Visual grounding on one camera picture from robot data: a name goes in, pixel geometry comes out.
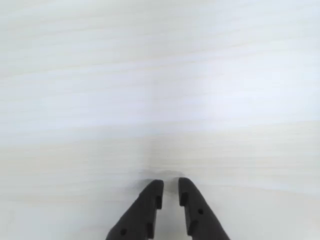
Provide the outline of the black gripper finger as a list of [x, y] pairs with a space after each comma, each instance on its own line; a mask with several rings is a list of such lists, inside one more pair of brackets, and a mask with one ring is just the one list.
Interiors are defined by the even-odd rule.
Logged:
[[110, 229], [106, 240], [152, 240], [157, 210], [162, 208], [164, 181], [152, 180]]
[[193, 240], [229, 240], [220, 221], [196, 185], [186, 177], [178, 179], [179, 205], [184, 207], [187, 235]]

